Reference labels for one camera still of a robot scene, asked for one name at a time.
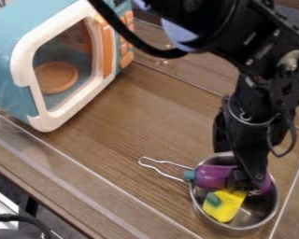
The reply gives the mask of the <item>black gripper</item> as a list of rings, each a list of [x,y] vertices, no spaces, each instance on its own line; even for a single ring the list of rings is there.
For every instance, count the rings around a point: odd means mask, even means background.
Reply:
[[[234,113],[231,97],[222,100],[214,122],[214,151],[234,153],[239,169],[227,178],[228,191],[248,191],[250,187],[267,187],[268,155],[285,157],[293,150],[297,132],[293,115],[275,114],[266,122],[251,123]]]

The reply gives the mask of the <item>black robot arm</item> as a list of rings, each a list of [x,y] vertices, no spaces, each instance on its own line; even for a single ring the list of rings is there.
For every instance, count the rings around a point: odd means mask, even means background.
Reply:
[[[231,151],[238,163],[227,187],[262,190],[268,155],[295,134],[299,28],[275,11],[274,0],[143,1],[178,49],[211,52],[238,68],[234,93],[215,117],[214,148]]]

